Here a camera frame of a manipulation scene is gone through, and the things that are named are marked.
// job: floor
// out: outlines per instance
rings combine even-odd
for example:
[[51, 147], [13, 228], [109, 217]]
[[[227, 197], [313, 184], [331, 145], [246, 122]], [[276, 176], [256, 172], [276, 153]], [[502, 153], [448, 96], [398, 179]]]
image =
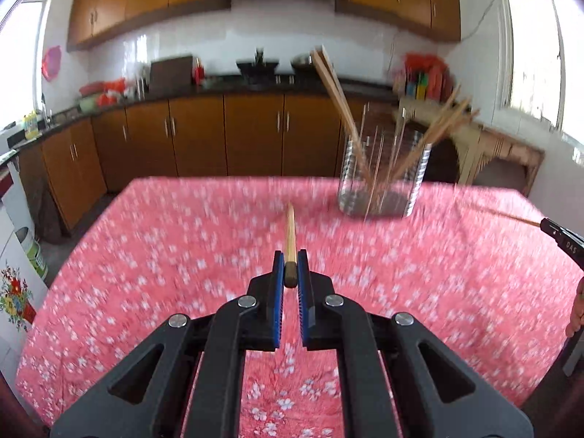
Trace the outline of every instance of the floor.
[[93, 208], [80, 220], [71, 232], [71, 237], [66, 238], [59, 245], [41, 242], [40, 250], [49, 266], [49, 272], [45, 278], [45, 284], [50, 288], [57, 273], [65, 263], [75, 246], [80, 242], [85, 232], [93, 225], [101, 213], [110, 205], [115, 196], [106, 194], [93, 206]]

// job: pink bag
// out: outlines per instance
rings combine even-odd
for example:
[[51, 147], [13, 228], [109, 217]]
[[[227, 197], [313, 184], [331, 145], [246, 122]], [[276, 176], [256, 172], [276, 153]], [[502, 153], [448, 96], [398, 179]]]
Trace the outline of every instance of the pink bag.
[[53, 46], [52, 48], [49, 48], [45, 55], [43, 56], [41, 72], [43, 74], [43, 77], [47, 80], [47, 82], [51, 82], [55, 77], [58, 76], [60, 69], [61, 69], [61, 47]]

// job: table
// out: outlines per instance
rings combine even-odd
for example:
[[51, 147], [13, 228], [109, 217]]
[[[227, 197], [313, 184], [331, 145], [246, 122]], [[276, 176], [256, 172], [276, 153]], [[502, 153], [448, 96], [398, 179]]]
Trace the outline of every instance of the table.
[[[423, 184], [407, 219], [341, 214], [326, 179], [132, 182], [72, 252], [25, 345], [17, 388], [47, 424], [168, 316], [211, 314], [269, 272], [285, 209], [311, 269], [370, 312], [409, 311], [515, 404], [559, 351], [580, 270], [516, 191]], [[335, 354], [301, 346], [286, 290], [281, 349], [249, 352], [241, 436], [342, 433]]]

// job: black countertop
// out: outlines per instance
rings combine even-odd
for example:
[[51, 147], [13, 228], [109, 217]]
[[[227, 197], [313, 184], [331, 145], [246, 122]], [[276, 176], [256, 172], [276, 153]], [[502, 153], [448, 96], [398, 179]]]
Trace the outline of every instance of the black countertop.
[[[391, 90], [391, 86], [379, 83], [372, 83], [365, 80], [340, 77], [341, 86], [348, 97], [360, 97], [368, 101], [377, 101], [399, 104], [399, 98]], [[19, 152], [43, 142], [53, 134], [65, 130], [76, 122], [89, 118], [90, 116], [100, 115], [110, 110], [118, 110], [130, 107], [136, 104], [156, 102], [165, 99], [177, 99], [180, 97], [195, 97], [203, 95], [229, 95], [229, 94], [253, 94], [253, 93], [299, 93], [299, 94], [323, 94], [326, 95], [326, 89], [320, 82], [320, 79], [314, 76], [300, 76], [297, 74], [278, 74], [273, 79], [259, 82], [250, 82], [240, 75], [227, 75], [218, 77], [209, 77], [205, 80], [203, 86], [189, 86], [182, 89], [169, 90], [167, 93], [146, 94], [143, 100], [125, 99], [119, 104], [109, 105], [99, 110], [81, 113], [78, 108], [53, 114], [53, 122], [47, 129], [45, 121], [39, 122], [40, 135], [32, 140], [24, 137], [24, 130], [8, 138], [7, 153], [0, 156], [0, 168], [6, 164]]]

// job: white bucket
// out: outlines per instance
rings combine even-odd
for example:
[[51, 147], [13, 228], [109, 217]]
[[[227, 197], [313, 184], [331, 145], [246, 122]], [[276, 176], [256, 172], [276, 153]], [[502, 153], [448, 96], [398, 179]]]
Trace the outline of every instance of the white bucket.
[[39, 274], [42, 280], [47, 276], [49, 268], [47, 263], [40, 253], [40, 245], [34, 240], [31, 230], [28, 227], [22, 227], [16, 231], [16, 238], [18, 238], [24, 253], [28, 257], [30, 264], [34, 267], [36, 273]]

